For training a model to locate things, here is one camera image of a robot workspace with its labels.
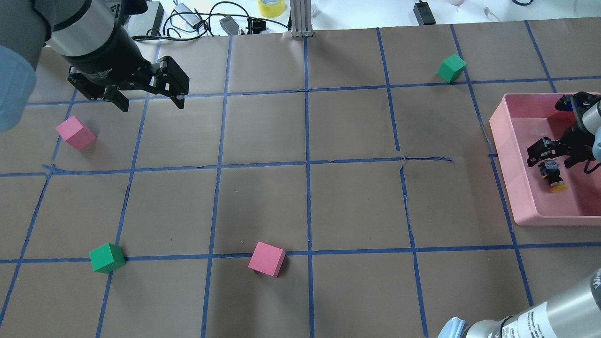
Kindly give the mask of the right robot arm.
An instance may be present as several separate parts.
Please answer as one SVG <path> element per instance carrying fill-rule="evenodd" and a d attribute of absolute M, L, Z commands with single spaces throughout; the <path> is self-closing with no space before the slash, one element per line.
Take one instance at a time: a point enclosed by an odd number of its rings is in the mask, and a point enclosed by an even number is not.
<path fill-rule="evenodd" d="M 600 94 L 505 94 L 489 120 L 517 225 L 600 225 Z M 440 338 L 598 338 L 600 271 L 502 320 L 453 317 Z"/>

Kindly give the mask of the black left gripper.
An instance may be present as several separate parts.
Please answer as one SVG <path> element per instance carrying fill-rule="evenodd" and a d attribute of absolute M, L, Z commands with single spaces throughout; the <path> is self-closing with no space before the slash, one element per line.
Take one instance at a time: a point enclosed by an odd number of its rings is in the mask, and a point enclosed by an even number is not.
<path fill-rule="evenodd" d="M 152 63 L 137 45 L 107 45 L 88 55 L 68 56 L 71 65 L 67 81 L 88 100 L 111 102 L 129 111 L 129 99 L 122 91 L 143 90 L 170 98 L 184 109 L 190 78 L 171 56 Z"/>

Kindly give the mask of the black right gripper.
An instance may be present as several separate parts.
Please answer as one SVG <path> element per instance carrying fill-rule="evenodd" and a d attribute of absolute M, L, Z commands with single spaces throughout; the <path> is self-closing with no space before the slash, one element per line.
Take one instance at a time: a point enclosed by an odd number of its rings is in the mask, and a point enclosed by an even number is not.
<path fill-rule="evenodd" d="M 528 167 L 532 168 L 543 160 L 557 156 L 568 156 L 564 160 L 564 166 L 567 169 L 580 162 L 599 162 L 600 96 L 588 92 L 567 94 L 558 100 L 555 109 L 573 112 L 575 122 L 558 141 L 541 138 L 528 147 L 526 160 Z"/>

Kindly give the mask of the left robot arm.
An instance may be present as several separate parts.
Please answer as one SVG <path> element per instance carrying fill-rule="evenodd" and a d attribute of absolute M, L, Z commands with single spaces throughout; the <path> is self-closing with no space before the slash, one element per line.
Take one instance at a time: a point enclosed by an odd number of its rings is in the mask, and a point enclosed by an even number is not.
<path fill-rule="evenodd" d="M 159 171 L 451 161 L 475 130 L 468 87 L 550 90 L 574 72 L 570 21 L 201 37 L 137 44 L 86 0 L 67 20 L 1 4 L 1 172 Z"/>

